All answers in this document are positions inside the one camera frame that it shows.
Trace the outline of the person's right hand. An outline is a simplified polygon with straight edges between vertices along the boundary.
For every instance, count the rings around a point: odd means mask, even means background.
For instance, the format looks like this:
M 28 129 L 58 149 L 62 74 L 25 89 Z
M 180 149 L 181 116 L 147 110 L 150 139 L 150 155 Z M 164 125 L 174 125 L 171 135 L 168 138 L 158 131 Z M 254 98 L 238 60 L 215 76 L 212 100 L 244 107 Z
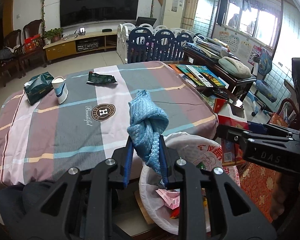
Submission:
M 296 189 L 300 191 L 300 179 L 289 176 L 288 174 L 277 173 L 276 181 L 272 191 L 270 216 L 273 220 L 278 219 L 285 210 L 285 201 L 287 196 Z

